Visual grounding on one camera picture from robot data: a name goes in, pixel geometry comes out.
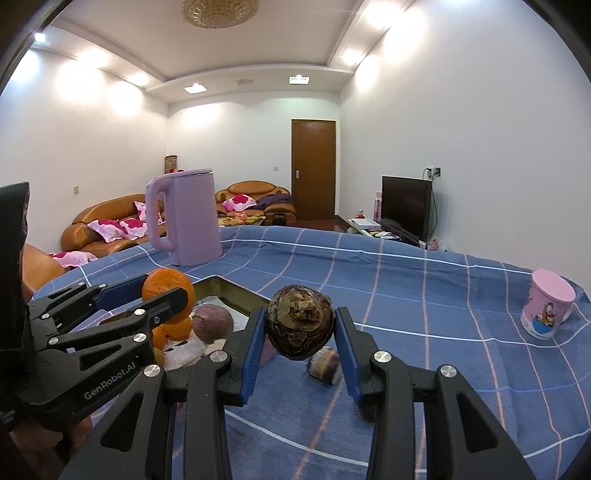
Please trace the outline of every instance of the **cartoon duck print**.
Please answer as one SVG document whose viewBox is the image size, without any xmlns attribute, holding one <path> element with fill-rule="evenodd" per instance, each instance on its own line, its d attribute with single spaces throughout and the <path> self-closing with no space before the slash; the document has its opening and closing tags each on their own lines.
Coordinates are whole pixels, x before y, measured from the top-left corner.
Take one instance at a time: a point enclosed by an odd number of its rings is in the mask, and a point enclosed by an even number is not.
<svg viewBox="0 0 591 480">
<path fill-rule="evenodd" d="M 556 312 L 554 311 L 554 304 L 547 303 L 544 306 L 542 313 L 535 316 L 533 320 L 534 330 L 538 333 L 548 333 L 554 327 L 554 319 Z"/>
</svg>

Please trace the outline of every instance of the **pink kettle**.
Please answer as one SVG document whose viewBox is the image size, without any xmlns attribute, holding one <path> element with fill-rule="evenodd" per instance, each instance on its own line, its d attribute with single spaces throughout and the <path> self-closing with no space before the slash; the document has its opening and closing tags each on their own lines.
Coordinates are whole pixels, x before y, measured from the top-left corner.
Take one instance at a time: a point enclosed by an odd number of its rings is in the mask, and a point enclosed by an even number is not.
<svg viewBox="0 0 591 480">
<path fill-rule="evenodd" d="M 157 200 L 164 194 L 166 237 L 158 231 Z M 168 250 L 173 265 L 201 265 L 222 254 L 211 169 L 188 170 L 154 177 L 146 187 L 148 239 Z"/>
</svg>

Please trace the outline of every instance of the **wooden door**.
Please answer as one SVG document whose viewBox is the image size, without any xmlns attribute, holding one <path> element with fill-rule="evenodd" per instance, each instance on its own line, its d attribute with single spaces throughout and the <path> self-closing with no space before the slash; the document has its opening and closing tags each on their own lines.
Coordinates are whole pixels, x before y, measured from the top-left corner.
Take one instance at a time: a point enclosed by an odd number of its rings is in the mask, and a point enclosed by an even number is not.
<svg viewBox="0 0 591 480">
<path fill-rule="evenodd" d="M 298 220 L 335 218 L 336 122 L 291 121 L 291 193 Z"/>
</svg>

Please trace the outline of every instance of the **kettle handle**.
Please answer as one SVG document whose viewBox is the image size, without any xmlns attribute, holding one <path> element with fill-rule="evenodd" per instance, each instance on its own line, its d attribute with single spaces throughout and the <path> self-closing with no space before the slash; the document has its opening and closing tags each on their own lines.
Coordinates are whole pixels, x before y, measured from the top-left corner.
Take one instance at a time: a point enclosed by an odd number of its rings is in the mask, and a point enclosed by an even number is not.
<svg viewBox="0 0 591 480">
<path fill-rule="evenodd" d="M 174 231 L 174 203 L 168 202 L 171 194 L 172 179 L 166 175 L 154 177 L 146 187 L 146 222 L 148 222 L 148 240 L 158 250 L 174 250 L 176 248 L 176 232 Z M 160 238 L 158 225 L 158 195 L 164 193 L 166 218 L 166 239 Z"/>
</svg>

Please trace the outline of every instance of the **ceiling lamp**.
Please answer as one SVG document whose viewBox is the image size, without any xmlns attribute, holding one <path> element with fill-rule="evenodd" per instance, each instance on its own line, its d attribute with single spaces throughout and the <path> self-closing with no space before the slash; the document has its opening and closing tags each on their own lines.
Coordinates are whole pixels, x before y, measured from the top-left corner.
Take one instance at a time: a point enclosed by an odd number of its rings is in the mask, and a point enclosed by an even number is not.
<svg viewBox="0 0 591 480">
<path fill-rule="evenodd" d="M 228 28 L 247 22 L 258 12 L 259 0 L 185 0 L 185 21 L 201 28 Z"/>
</svg>

